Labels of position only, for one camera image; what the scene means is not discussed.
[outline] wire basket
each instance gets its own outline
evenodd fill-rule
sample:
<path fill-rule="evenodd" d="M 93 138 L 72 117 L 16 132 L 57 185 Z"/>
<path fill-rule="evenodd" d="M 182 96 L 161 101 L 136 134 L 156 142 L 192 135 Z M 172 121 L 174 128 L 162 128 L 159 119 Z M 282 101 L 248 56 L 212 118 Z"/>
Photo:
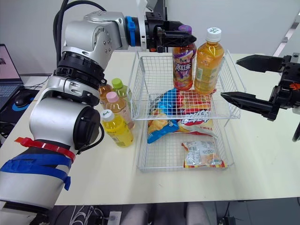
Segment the wire basket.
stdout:
<path fill-rule="evenodd" d="M 195 77 L 195 61 L 193 65 L 193 76 Z M 206 115 L 186 115 L 185 113 L 177 112 L 177 103 L 173 104 L 172 112 L 174 113 L 172 115 L 153 115 L 151 113 L 163 94 L 174 88 L 173 58 L 171 53 L 137 52 L 128 86 L 128 91 L 132 91 L 132 94 L 128 93 L 127 96 L 131 96 L 131 115 L 134 120 L 238 119 L 240 118 L 240 109 L 228 103 L 221 97 L 220 93 L 230 91 L 246 92 L 240 74 L 228 51 L 221 62 L 216 92 L 209 96 L 197 94 L 197 102 L 203 98 L 211 103 L 211 110 Z"/>
<path fill-rule="evenodd" d="M 144 122 L 143 135 L 137 144 L 137 166 L 143 172 L 189 170 L 184 168 L 185 152 L 183 142 L 213 141 L 217 147 L 225 168 L 198 167 L 195 169 L 226 169 L 233 165 L 233 156 L 225 127 L 229 120 L 214 120 L 214 129 L 218 138 L 208 135 L 167 134 L 151 144 L 147 144 L 148 121 Z"/>

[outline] purple bottle cap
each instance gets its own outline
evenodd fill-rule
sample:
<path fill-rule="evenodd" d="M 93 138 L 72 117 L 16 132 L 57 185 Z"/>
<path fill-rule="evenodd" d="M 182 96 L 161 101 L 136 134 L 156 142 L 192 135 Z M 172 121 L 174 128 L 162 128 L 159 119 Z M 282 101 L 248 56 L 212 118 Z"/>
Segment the purple bottle cap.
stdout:
<path fill-rule="evenodd" d="M 178 30 L 185 31 L 189 34 L 192 34 L 192 27 L 188 26 L 188 25 L 181 25 L 181 26 L 179 26 Z"/>

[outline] white bottle cap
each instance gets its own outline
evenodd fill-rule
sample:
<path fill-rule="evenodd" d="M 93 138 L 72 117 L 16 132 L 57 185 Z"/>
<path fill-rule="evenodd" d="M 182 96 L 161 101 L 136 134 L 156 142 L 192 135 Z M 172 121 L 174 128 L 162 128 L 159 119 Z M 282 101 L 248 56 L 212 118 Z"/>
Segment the white bottle cap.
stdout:
<path fill-rule="evenodd" d="M 105 122 L 109 122 L 114 119 L 114 114 L 110 109 L 103 110 L 100 115 Z"/>
<path fill-rule="evenodd" d="M 221 40 L 221 29 L 217 27 L 209 27 L 206 33 L 206 40 L 209 42 L 218 42 Z"/>

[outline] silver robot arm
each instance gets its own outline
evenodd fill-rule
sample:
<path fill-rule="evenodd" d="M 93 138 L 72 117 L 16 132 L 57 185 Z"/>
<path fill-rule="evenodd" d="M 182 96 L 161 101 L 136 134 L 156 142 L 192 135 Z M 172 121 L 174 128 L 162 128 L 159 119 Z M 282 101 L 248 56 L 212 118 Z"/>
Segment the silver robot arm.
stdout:
<path fill-rule="evenodd" d="M 146 18 L 142 38 L 139 20 L 118 12 L 92 12 L 67 25 L 61 60 L 30 116 L 34 140 L 18 138 L 28 149 L 0 168 L 0 224 L 29 224 L 37 213 L 47 214 L 70 186 L 75 155 L 102 141 L 100 115 L 93 107 L 114 50 L 146 45 L 161 52 L 196 40 L 178 31 L 180 22 L 164 21 L 157 13 Z"/>

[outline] computer mouse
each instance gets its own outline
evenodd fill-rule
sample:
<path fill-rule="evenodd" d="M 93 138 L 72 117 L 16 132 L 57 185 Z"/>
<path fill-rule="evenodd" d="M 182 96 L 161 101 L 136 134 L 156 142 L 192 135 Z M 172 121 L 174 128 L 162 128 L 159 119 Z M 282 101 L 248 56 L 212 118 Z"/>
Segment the computer mouse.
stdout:
<path fill-rule="evenodd" d="M 29 92 L 23 91 L 15 97 L 15 105 L 17 107 L 23 107 L 30 103 L 30 99 L 33 97 Z"/>

